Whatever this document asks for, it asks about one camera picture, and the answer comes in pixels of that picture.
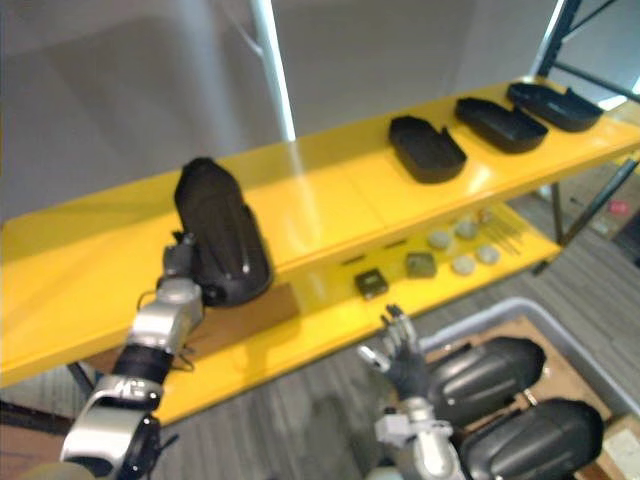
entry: shelf leg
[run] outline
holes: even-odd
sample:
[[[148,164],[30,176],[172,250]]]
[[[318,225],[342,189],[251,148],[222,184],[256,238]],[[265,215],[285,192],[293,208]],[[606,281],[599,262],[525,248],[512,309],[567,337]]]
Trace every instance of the shelf leg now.
[[[556,243],[562,241],[564,229],[562,226],[562,204],[560,202],[560,184],[551,185],[551,205],[553,206],[553,226],[556,231]]]
[[[567,233],[562,235],[558,244],[561,247],[566,247],[571,243],[571,241],[575,238],[575,236],[580,233],[580,231],[591,221],[593,216],[602,208],[604,204],[606,204],[609,199],[613,196],[614,193],[622,186],[624,181],[629,178],[629,175],[633,173],[633,170],[638,165],[638,160],[633,158],[627,159],[624,164],[618,168],[616,173],[609,179],[607,184],[602,187],[602,190],[598,192],[598,194],[591,200],[591,203],[587,205],[587,207],[583,210],[582,214],[573,222],[573,224],[569,227]],[[554,202],[554,215],[561,214],[562,212],[556,213],[556,205]],[[544,261],[539,263],[534,269],[533,274],[539,275],[542,273],[549,265],[550,261]]]
[[[67,368],[76,381],[76,384],[80,387],[80,390],[82,390],[82,393],[89,398],[95,385],[87,376],[87,372],[84,371],[78,362],[68,364]]]

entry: pink object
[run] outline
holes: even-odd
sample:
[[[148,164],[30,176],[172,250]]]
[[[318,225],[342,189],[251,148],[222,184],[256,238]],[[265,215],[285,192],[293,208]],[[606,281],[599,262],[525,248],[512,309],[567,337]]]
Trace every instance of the pink object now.
[[[629,203],[622,200],[611,200],[608,210],[614,215],[627,215],[629,213]]]

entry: gray wall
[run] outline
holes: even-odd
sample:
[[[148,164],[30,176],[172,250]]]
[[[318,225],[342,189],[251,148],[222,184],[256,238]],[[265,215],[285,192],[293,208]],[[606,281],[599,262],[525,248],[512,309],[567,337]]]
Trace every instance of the gray wall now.
[[[222,1],[251,32],[245,0],[6,1],[0,218],[277,141]],[[555,1],[273,0],[296,132],[528,73]],[[629,84],[638,8],[620,0],[563,58]]]
[[[5,218],[279,138],[259,58],[209,0],[10,0],[4,17]]]
[[[273,0],[298,134],[527,74],[555,0]]]

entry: cardboard box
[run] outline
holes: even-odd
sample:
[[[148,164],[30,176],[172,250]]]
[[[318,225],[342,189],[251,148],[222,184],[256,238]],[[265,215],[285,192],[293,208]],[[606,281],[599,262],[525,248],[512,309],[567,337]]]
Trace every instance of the cardboard box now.
[[[611,480],[640,479],[640,419],[638,417],[626,415],[607,427],[598,464]]]

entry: small black square part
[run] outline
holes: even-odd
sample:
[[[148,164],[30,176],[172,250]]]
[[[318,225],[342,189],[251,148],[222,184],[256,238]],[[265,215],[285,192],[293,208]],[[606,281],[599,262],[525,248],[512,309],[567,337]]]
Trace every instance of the small black square part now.
[[[389,290],[389,284],[377,268],[359,273],[355,280],[356,287],[365,300],[371,300]]]

